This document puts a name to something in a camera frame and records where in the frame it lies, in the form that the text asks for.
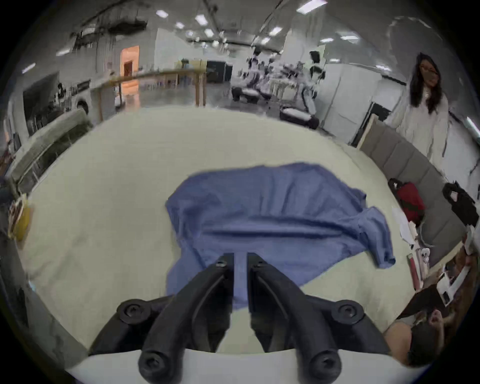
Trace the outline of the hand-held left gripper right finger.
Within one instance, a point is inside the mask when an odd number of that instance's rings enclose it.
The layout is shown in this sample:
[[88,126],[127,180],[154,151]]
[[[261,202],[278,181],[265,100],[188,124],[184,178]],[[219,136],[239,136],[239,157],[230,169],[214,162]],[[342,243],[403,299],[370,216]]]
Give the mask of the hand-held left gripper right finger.
[[247,253],[250,327],[267,353],[295,349],[305,383],[333,383],[339,350],[390,355],[383,334],[356,301],[305,294],[258,254]]

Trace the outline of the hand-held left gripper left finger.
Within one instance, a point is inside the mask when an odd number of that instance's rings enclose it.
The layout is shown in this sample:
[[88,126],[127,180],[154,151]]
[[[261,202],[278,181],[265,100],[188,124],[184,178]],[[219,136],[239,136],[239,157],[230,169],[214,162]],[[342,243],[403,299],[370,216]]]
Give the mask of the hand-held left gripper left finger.
[[120,303],[96,336],[88,357],[140,350],[148,383],[174,383],[187,347],[215,352],[230,327],[234,254],[225,253],[177,294]]

